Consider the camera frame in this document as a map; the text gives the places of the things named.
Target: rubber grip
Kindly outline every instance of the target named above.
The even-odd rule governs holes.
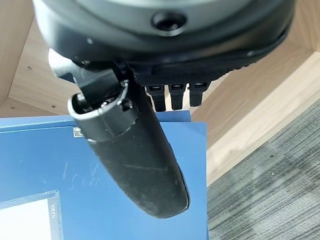
[[[118,186],[143,211],[156,218],[184,212],[190,203],[187,185],[174,152],[143,88],[135,92],[138,118],[114,137],[101,137],[101,124],[75,119],[88,143]]]

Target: light wood panel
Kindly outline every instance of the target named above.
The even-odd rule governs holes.
[[[297,0],[289,40],[320,52],[320,0]]]
[[[320,48],[319,2],[298,0],[288,41],[261,61],[212,83],[202,106],[190,109],[194,121],[208,125],[208,185],[320,98],[320,56],[314,52]],[[52,75],[48,48],[34,22],[9,96],[45,110],[42,114],[66,114],[67,99],[78,91],[74,84]],[[184,109],[188,94],[184,94]],[[10,113],[11,101],[0,109]],[[168,96],[166,104],[170,110]]]
[[[280,123],[288,124],[310,98],[320,98],[319,92],[320,53],[289,42],[232,72],[192,114],[208,126],[207,184],[263,144]]]
[[[48,63],[49,48],[41,37],[37,22],[28,38],[16,69],[9,97],[59,115],[67,114],[67,100],[80,90],[53,76]]]
[[[33,18],[32,0],[0,1],[0,103],[8,96]]]
[[[7,98],[0,105],[0,118],[52,116],[52,112]]]

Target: scratch mark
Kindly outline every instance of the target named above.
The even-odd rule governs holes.
[[[137,166],[137,165],[131,165],[131,164],[123,164],[122,166],[130,168],[130,169],[137,169],[137,170],[156,170],[156,171],[166,171],[167,170],[167,168]]]
[[[99,180],[100,180],[100,178],[98,178],[98,179],[96,180],[95,186],[98,184]]]
[[[65,164],[64,172],[63,172],[63,175],[62,175],[62,179],[66,179],[66,173],[67,173],[68,163],[69,163],[69,162],[66,162],[66,164]]]
[[[94,175],[96,174],[97,168],[98,168],[98,163],[97,163],[96,166],[95,166],[95,169],[94,169],[94,171],[93,171],[93,175],[92,175],[92,176],[94,176]]]
[[[78,174],[75,174],[72,178],[72,182],[75,180],[75,177],[78,176]]]

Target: round hole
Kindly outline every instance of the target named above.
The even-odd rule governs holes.
[[[152,25],[158,30],[158,33],[166,37],[181,34],[186,23],[186,17],[176,12],[160,12],[152,19]]]

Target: gray carpet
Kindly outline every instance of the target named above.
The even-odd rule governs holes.
[[[320,240],[320,100],[208,187],[211,240]]]

